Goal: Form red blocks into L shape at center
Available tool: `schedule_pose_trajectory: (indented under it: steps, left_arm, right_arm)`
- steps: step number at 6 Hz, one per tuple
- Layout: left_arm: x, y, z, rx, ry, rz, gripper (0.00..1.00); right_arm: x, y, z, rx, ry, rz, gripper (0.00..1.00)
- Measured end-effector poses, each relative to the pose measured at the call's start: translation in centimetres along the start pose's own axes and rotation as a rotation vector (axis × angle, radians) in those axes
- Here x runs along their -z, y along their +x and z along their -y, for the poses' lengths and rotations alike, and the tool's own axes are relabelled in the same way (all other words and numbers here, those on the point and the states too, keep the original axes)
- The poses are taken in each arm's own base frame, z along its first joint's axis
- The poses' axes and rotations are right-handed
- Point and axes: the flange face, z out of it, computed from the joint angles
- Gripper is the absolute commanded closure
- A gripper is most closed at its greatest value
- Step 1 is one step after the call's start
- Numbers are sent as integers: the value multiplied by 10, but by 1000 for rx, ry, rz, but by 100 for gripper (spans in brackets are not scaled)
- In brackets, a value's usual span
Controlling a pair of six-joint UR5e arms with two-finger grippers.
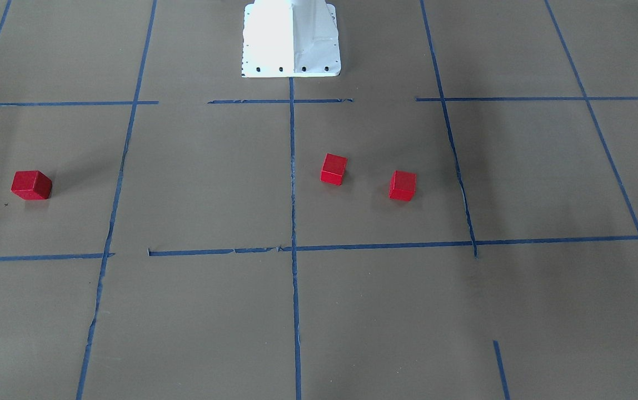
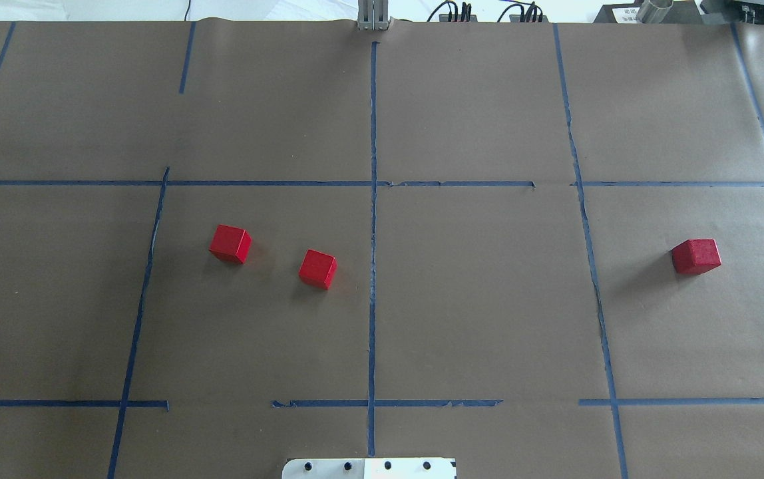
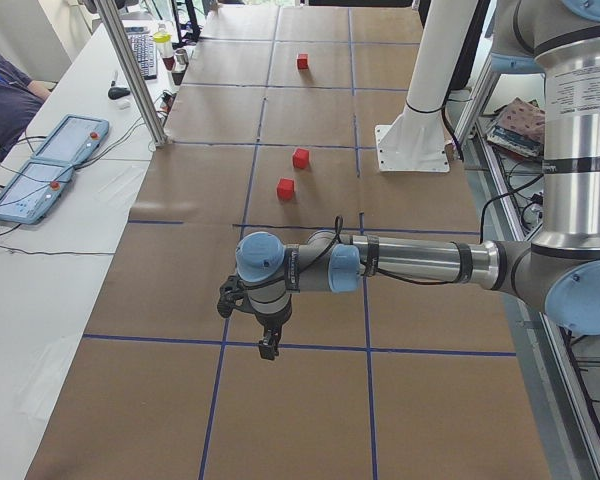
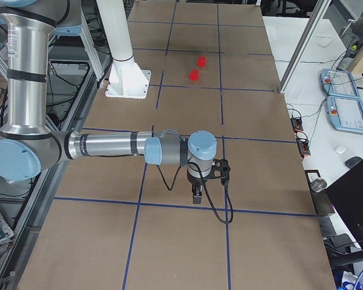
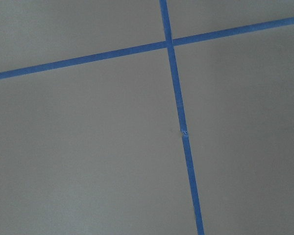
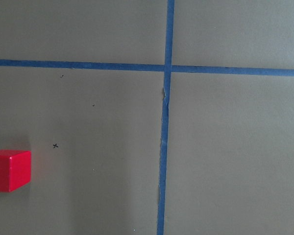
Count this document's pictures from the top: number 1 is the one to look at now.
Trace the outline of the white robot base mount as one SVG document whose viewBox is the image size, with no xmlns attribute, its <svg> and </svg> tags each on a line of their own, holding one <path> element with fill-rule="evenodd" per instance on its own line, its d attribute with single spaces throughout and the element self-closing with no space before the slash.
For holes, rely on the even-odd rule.
<svg viewBox="0 0 638 400">
<path fill-rule="evenodd" d="M 336 8 L 326 1 L 255 1 L 243 11 L 243 78 L 322 78 L 342 69 Z"/>
</svg>

